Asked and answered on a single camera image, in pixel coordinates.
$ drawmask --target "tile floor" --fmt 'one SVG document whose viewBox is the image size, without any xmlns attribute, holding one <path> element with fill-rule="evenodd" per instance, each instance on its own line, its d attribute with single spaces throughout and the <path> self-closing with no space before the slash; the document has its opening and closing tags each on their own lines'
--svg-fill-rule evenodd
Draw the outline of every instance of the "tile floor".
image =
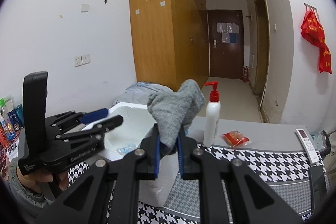
<svg viewBox="0 0 336 224">
<path fill-rule="evenodd" d="M 238 79 L 226 79 L 210 77 L 208 82 L 218 81 L 220 94 L 220 115 L 221 119 L 263 122 L 258 111 L 258 103 L 253 95 L 250 85 Z M 205 96 L 205 106 L 198 113 L 198 116 L 205 117 L 206 105 L 209 101 L 209 94 L 212 86 L 204 86 L 202 92 Z"/>
</svg>

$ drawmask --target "remote control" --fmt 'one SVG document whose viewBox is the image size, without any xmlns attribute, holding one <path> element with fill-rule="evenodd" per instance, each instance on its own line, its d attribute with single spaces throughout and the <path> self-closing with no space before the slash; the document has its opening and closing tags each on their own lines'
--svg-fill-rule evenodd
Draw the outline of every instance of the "remote control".
<svg viewBox="0 0 336 224">
<path fill-rule="evenodd" d="M 296 130 L 296 135 L 298 135 L 300 142 L 302 143 L 304 149 L 306 150 L 310 163 L 314 164 L 320 161 L 313 144 L 311 143 L 309 137 L 305 133 L 305 130 L 302 128 L 298 128 Z"/>
</svg>

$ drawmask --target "gray table surface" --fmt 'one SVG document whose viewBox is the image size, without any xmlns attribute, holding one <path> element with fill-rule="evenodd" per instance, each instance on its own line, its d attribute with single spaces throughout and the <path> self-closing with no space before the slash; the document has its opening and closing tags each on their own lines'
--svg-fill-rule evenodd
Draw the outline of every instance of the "gray table surface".
<svg viewBox="0 0 336 224">
<path fill-rule="evenodd" d="M 189 127 L 188 137 L 194 138 L 197 142 L 203 143 L 205 125 L 205 117 L 195 117 Z M 248 137 L 251 141 L 243 147 L 244 149 L 266 151 L 303 151 L 303 146 L 295 133 L 297 128 L 303 128 L 305 130 L 315 147 L 315 143 L 308 134 L 307 128 L 303 125 L 242 122 L 224 119 L 219 120 L 218 132 L 214 145 L 230 148 L 230 146 L 227 145 L 220 136 L 230 131 L 237 130 L 244 136 Z"/>
</svg>

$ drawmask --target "white wall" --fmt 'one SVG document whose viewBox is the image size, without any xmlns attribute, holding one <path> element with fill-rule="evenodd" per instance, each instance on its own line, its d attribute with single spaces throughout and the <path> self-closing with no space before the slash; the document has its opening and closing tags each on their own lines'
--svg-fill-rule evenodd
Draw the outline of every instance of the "white wall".
<svg viewBox="0 0 336 224">
<path fill-rule="evenodd" d="M 25 75 L 47 70 L 47 115 L 110 107 L 135 81 L 129 0 L 5 0 L 0 96 L 21 103 Z M 90 11 L 81 13 L 81 4 Z M 74 67 L 74 57 L 91 63 Z"/>
<path fill-rule="evenodd" d="M 312 133 L 336 129 L 336 91 L 334 74 L 318 71 L 319 50 L 301 36 L 300 26 L 306 8 L 317 7 L 325 30 L 332 60 L 336 56 L 336 6 L 333 0 L 290 0 L 294 26 L 294 61 L 283 123 L 304 124 Z M 336 63 L 332 62 L 336 73 Z"/>
<path fill-rule="evenodd" d="M 246 18 L 246 0 L 206 0 L 208 10 L 242 10 L 244 21 L 244 66 L 249 65 L 250 59 L 250 28 L 249 19 Z"/>
<path fill-rule="evenodd" d="M 289 0 L 266 0 L 270 29 L 270 53 L 268 78 L 263 108 L 272 123 L 279 123 L 287 101 L 293 66 L 293 24 Z M 250 22 L 251 54 L 254 54 L 254 68 L 250 81 L 254 85 L 257 61 L 257 26 L 254 0 L 248 0 Z"/>
</svg>

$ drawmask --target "wooden wardrobe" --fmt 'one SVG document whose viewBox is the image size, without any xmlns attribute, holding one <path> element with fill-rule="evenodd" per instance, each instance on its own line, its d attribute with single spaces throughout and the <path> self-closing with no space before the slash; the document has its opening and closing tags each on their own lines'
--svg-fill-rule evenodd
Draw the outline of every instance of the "wooden wardrobe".
<svg viewBox="0 0 336 224">
<path fill-rule="evenodd" d="M 202 88 L 209 77 L 205 0 L 130 0 L 137 81 L 178 90 L 187 79 Z"/>
</svg>

